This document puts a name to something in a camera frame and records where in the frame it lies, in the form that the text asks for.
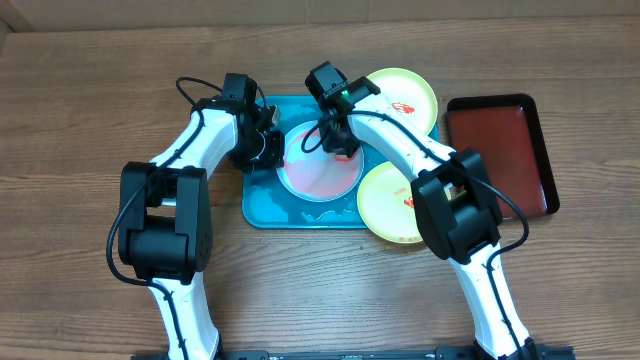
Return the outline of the light blue plate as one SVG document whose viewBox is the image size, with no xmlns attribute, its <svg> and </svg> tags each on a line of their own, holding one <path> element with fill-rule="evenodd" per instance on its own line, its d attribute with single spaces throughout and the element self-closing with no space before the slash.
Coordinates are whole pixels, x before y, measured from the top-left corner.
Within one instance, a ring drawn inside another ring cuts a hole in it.
<svg viewBox="0 0 640 360">
<path fill-rule="evenodd" d="M 334 153 L 321 148 L 312 153 L 302 151 L 302 140 L 315 121 L 301 123 L 285 135 L 284 165 L 277 169 L 281 183 L 295 196 L 312 202 L 327 202 L 346 195 L 364 171 L 361 149 L 350 163 L 336 162 Z"/>
</svg>

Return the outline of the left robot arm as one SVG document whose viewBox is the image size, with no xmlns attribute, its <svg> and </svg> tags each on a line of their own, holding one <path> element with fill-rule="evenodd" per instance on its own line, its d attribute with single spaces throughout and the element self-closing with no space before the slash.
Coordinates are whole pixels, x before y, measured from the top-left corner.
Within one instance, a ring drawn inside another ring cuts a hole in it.
<svg viewBox="0 0 640 360">
<path fill-rule="evenodd" d="M 204 286 L 209 180 L 223 159 L 246 174 L 281 167 L 284 136 L 277 108 L 246 74 L 227 74 L 216 95 L 189 103 L 187 127 L 164 152 L 122 169 L 106 260 L 118 280 L 152 293 L 169 341 L 163 358 L 216 359 L 221 339 Z"/>
</svg>

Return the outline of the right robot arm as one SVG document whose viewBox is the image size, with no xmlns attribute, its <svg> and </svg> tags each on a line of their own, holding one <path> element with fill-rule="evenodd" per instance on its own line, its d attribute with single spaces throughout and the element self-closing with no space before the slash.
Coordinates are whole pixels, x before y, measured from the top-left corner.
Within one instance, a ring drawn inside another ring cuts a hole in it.
<svg viewBox="0 0 640 360">
<path fill-rule="evenodd" d="M 538 350 L 519 319 L 501 265 L 503 221 L 479 153 L 457 152 L 417 130 L 370 79 L 350 81 L 330 62 L 312 69 L 305 85 L 323 117 L 318 148 L 352 157 L 367 143 L 409 181 L 419 234 L 454 269 L 471 311 L 480 359 L 535 359 Z"/>
</svg>

